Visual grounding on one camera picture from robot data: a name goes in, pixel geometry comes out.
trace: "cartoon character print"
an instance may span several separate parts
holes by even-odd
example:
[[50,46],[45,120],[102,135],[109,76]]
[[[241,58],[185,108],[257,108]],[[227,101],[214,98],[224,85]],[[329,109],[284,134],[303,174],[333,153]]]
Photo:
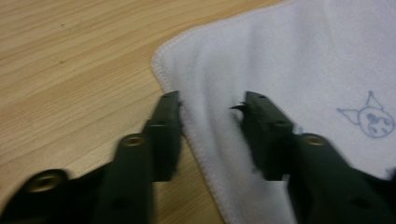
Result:
[[395,128],[393,117],[385,112],[384,107],[375,99],[372,91],[369,91],[366,107],[363,109],[340,109],[349,121],[360,125],[361,130],[370,137],[381,138],[389,135]]

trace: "light brown wooden surface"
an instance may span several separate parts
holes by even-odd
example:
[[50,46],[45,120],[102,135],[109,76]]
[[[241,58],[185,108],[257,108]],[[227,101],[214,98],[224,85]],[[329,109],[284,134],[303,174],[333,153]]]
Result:
[[[1,0],[0,209],[30,175],[79,176],[139,133],[161,87],[154,50],[196,25],[279,0]],[[158,223],[222,223],[187,144],[156,184]]]

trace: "cartoon character's ear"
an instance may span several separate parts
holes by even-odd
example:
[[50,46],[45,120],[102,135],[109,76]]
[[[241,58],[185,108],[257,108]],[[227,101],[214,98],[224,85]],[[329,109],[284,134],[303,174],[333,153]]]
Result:
[[369,98],[367,98],[366,105],[369,107],[374,107],[383,110],[383,106],[375,99],[372,91],[369,91]]
[[337,108],[337,111],[343,114],[349,121],[352,123],[359,125],[359,110],[356,109],[340,109]]

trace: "brass screw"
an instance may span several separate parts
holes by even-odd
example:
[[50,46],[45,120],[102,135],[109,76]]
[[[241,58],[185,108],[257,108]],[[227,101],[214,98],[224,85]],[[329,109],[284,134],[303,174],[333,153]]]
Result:
[[129,137],[124,140],[123,144],[127,147],[137,147],[142,145],[145,142],[145,139],[142,137]]
[[321,146],[326,145],[326,142],[322,138],[314,136],[314,135],[308,135],[308,136],[304,137],[304,140],[307,144],[313,145],[313,146],[321,147]]
[[48,174],[42,175],[34,180],[27,186],[26,190],[31,193],[38,193],[54,189],[62,182],[59,175]]

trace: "white towel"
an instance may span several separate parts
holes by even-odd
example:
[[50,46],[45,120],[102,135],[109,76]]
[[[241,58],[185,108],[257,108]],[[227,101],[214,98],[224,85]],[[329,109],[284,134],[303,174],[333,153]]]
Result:
[[227,223],[295,223],[284,183],[255,171],[229,109],[245,91],[270,97],[296,132],[330,139],[353,167],[387,177],[395,166],[395,0],[253,10],[170,40],[153,70],[180,91],[184,132]]

